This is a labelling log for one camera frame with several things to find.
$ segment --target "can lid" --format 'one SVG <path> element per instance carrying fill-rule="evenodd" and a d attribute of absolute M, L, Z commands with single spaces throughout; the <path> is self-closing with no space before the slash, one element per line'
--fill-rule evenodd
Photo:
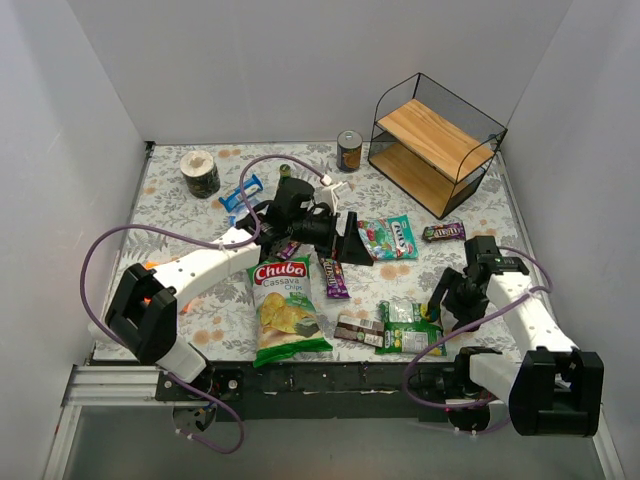
<path fill-rule="evenodd" d="M 362 145 L 362 135 L 353 130 L 346 130 L 338 135 L 338 145 L 342 148 L 358 148 Z"/>
<path fill-rule="evenodd" d="M 213 156 L 204 150 L 193 150 L 180 160 L 180 170 L 187 177 L 201 177 L 213 170 Z"/>

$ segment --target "black can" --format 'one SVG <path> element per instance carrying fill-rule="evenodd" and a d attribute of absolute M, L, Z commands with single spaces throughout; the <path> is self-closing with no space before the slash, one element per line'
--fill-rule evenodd
<path fill-rule="evenodd" d="M 180 160 L 180 171 L 194 197 L 207 198 L 220 190 L 218 166 L 204 150 L 194 150 Z"/>
<path fill-rule="evenodd" d="M 346 130 L 338 135 L 338 168 L 343 172 L 355 172 L 360 168 L 362 135 Z"/>

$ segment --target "table surface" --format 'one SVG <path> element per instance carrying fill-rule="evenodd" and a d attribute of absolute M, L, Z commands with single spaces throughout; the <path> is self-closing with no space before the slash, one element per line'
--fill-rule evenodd
<path fill-rule="evenodd" d="M 221 189 L 208 199 L 189 194 L 182 178 L 179 162 L 191 150 L 206 150 L 216 159 Z M 352 210 L 360 219 L 406 214 L 417 237 L 419 257 L 416 260 L 378 262 L 373 267 L 344 265 L 344 274 L 351 295 L 348 300 L 326 297 L 321 269 L 312 255 L 311 284 L 313 302 L 323 314 L 320 326 L 333 345 L 332 352 L 299 353 L 292 361 L 397 361 L 406 362 L 411 355 L 375 355 L 373 347 L 334 339 L 333 330 L 340 313 L 360 318 L 376 318 L 376 305 L 382 299 L 426 302 L 440 275 L 448 266 L 458 270 L 465 266 L 462 241 L 451 240 L 426 244 L 419 240 L 425 226 L 461 221 L 470 238 L 478 234 L 495 235 L 499 245 L 523 248 L 522 233 L 511 209 L 500 167 L 494 161 L 475 195 L 463 203 L 442 222 L 388 181 L 366 162 L 363 149 L 361 168 L 343 173 L 336 167 L 335 143 L 268 143 L 244 145 L 156 146 L 134 209 L 132 222 L 163 227 L 190 237 L 213 240 L 229 228 L 228 214 L 218 201 L 238 184 L 240 170 L 247 161 L 265 154 L 293 155 L 325 171 L 334 181 L 346 181 L 348 188 L 340 195 L 341 212 Z M 279 178 L 279 160 L 256 165 L 256 173 L 265 189 L 261 199 L 273 198 Z M 310 178 L 306 171 L 293 166 L 293 176 Z M 128 234 L 115 268 L 114 285 L 124 269 L 136 262 L 164 263 L 192 251 L 193 246 L 161 235 L 135 231 Z M 300 254 L 312 253 L 303 246 Z M 443 316 L 445 330 L 455 320 Z M 210 360 L 251 361 L 255 358 L 258 323 L 245 272 L 237 273 L 194 299 L 186 313 L 178 316 L 179 334 L 192 342 Z M 447 344 L 446 360 L 453 360 L 463 346 L 482 345 L 502 350 L 507 358 L 518 360 L 513 337 L 502 321 L 488 322 L 475 333 L 463 333 Z M 97 343 L 94 360 L 132 360 L 133 355 L 115 344 Z M 445 357 L 429 357 L 426 361 L 442 361 Z"/>

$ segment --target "white lid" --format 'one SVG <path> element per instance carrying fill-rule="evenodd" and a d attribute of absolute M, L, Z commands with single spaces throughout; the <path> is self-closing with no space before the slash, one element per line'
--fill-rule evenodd
<path fill-rule="evenodd" d="M 193 150 L 180 160 L 180 170 L 187 177 L 201 177 L 213 170 L 213 156 L 204 150 Z"/>

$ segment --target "teal candy bag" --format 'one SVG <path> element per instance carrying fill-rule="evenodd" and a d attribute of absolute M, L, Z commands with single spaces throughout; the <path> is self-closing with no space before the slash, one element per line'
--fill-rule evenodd
<path fill-rule="evenodd" d="M 418 257 L 418 247 L 406 215 L 358 221 L 358 233 L 374 260 Z"/>

